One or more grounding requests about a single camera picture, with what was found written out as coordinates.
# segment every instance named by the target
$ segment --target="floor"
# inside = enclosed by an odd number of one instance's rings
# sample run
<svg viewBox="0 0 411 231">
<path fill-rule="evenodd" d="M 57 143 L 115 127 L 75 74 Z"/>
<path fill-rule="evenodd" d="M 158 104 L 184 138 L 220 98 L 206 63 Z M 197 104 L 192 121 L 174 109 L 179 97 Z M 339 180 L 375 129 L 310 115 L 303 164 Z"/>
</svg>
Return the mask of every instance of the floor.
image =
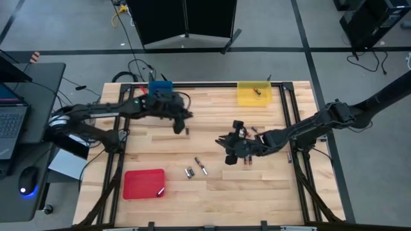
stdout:
<svg viewBox="0 0 411 231">
<path fill-rule="evenodd" d="M 295 13 L 301 15 L 302 24 Z M 113 14 L 109 0 L 0 1 L 0 49 L 25 62 L 28 59 L 24 55 L 40 51 L 40 62 L 66 63 L 67 79 L 99 92 L 105 82 L 126 71 L 132 59 L 122 27 L 113 28 L 110 24 Z M 343 14 L 336 11 L 332 0 L 260 0 L 258 4 L 239 0 L 235 27 L 243 32 L 233 47 L 251 47 L 249 50 L 233 49 L 235 52 L 226 55 L 183 52 L 136 56 L 171 81 L 265 80 L 272 74 L 272 80 L 311 81 L 319 105 L 336 98 L 356 103 L 408 71 L 405 57 L 411 51 L 411 30 L 402 30 L 397 24 L 382 38 L 377 46 L 392 50 L 385 62 L 388 74 L 384 75 L 381 69 L 371 73 L 346 61 L 350 52 L 344 48 L 349 45 L 339 25 Z M 132 47 L 141 49 L 138 34 L 129 24 L 130 17 L 121 18 Z M 411 13 L 405 19 L 411 20 Z M 222 47 L 226 42 L 220 38 L 174 38 L 147 48 Z M 316 49 L 323 47 L 333 49 Z M 119 52 L 105 55 L 107 50 Z M 378 56 L 382 60 L 384 54 L 378 52 Z M 376 60 L 367 53 L 360 63 L 374 68 Z M 96 99 L 74 87 L 63 81 L 60 88 L 73 103 Z M 374 126 L 362 133 L 335 131 L 357 223 L 411 227 L 411 144 L 407 138 L 411 130 L 410 104 L 411 98 L 405 98 L 381 112 L 374 118 Z M 76 185 L 73 182 L 51 186 L 47 202 L 55 206 L 54 214 L 45 216 L 39 212 L 30 222 L 3 223 L 0 229 L 68 227 L 78 196 Z"/>
</svg>

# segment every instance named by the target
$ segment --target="computer mouse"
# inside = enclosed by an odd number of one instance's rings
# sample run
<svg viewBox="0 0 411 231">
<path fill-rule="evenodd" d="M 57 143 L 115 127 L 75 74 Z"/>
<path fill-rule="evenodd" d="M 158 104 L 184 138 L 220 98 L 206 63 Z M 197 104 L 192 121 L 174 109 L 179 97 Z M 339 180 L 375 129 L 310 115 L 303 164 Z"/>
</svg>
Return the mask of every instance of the computer mouse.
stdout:
<svg viewBox="0 0 411 231">
<path fill-rule="evenodd" d="M 34 191 L 37 185 L 38 170 L 34 166 L 25 168 L 19 178 L 19 192 L 23 196 L 27 196 Z"/>
</svg>

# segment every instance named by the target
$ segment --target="yellow container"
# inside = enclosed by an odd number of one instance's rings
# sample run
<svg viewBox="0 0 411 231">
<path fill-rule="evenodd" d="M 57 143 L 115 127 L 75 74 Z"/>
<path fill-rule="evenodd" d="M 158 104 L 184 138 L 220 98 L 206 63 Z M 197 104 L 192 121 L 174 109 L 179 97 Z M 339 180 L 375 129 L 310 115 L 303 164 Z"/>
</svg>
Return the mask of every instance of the yellow container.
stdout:
<svg viewBox="0 0 411 231">
<path fill-rule="evenodd" d="M 265 107 L 272 101 L 272 89 L 269 81 L 239 81 L 237 83 L 239 106 Z"/>
</svg>

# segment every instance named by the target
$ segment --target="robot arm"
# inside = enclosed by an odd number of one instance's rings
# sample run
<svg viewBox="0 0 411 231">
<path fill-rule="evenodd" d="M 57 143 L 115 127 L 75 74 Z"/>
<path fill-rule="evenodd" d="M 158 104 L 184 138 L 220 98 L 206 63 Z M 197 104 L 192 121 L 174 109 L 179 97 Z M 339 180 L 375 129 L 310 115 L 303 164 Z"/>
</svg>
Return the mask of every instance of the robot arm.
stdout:
<svg viewBox="0 0 411 231">
<path fill-rule="evenodd" d="M 168 118 L 174 120 L 173 129 L 180 133 L 184 127 L 184 120 L 193 117 L 193 114 L 184 108 L 184 101 L 179 93 L 147 94 L 128 99 L 123 103 L 106 103 L 99 105 L 75 105 L 64 107 L 53 114 L 49 122 L 48 132 L 55 135 L 78 134 L 101 141 L 105 150 L 118 153 L 123 147 L 124 132 L 101 130 L 83 123 L 86 119 L 102 117 L 124 117 L 140 119 L 146 116 Z"/>
<path fill-rule="evenodd" d="M 411 71 L 402 75 L 375 95 L 353 106 L 336 100 L 328 103 L 313 116 L 282 130 L 270 130 L 254 136 L 254 140 L 240 135 L 243 122 L 234 121 L 234 133 L 220 136 L 216 142 L 225 148 L 225 163 L 236 164 L 237 158 L 248 155 L 264 157 L 281 150 L 293 141 L 299 150 L 312 147 L 317 137 L 332 129 L 366 128 L 371 119 L 383 109 L 411 94 Z"/>
</svg>

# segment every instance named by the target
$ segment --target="wooden table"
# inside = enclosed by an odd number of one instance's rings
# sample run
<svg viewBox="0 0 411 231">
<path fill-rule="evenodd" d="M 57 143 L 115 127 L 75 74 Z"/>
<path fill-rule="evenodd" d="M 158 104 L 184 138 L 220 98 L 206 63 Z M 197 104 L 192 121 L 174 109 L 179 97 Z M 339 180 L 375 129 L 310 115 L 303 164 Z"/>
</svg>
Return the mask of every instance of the wooden table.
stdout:
<svg viewBox="0 0 411 231">
<path fill-rule="evenodd" d="M 295 81 L 293 84 L 301 119 L 305 119 L 317 111 L 310 83 Z M 119 83 L 106 83 L 101 102 L 117 102 L 119 88 Z M 189 135 L 184 132 L 174 134 L 172 121 L 153 117 L 131 120 L 123 168 L 122 179 L 130 170 L 164 169 L 165 195 L 146 200 L 124 200 L 121 182 L 116 227 L 147 227 L 149 221 L 154 221 L 157 227 L 249 226 L 260 225 L 262 220 L 267 220 L 269 225 L 302 225 L 293 164 L 287 161 L 289 146 L 267 157 L 254 157 L 251 166 L 240 161 L 228 166 L 224 164 L 224 149 L 214 141 L 219 135 L 233 131 L 235 119 L 244 121 L 248 128 L 256 126 L 261 132 L 284 128 L 279 89 L 273 88 L 273 101 L 267 107 L 239 107 L 235 87 L 177 90 L 189 94 L 192 99 L 190 111 L 194 118 L 186 121 Z M 139 94 L 140 90 L 136 90 L 134 95 Z M 287 97 L 293 118 L 288 94 Z M 113 124 L 114 118 L 96 122 L 96 126 L 104 130 L 112 129 Z M 317 148 L 328 152 L 325 143 L 317 143 Z M 94 158 L 102 149 L 102 146 L 92 149 L 88 159 Z M 194 157 L 205 165 L 207 176 L 196 165 Z M 344 219 L 329 159 L 313 150 L 310 160 L 317 192 L 328 207 Z M 100 197 L 106 164 L 107 154 L 104 153 L 87 166 L 73 223 L 79 223 Z M 184 172 L 188 166 L 196 173 L 190 180 Z M 311 198 L 307 192 L 306 197 L 313 220 Z M 108 221 L 111 199 L 107 201 L 105 222 Z"/>
</svg>

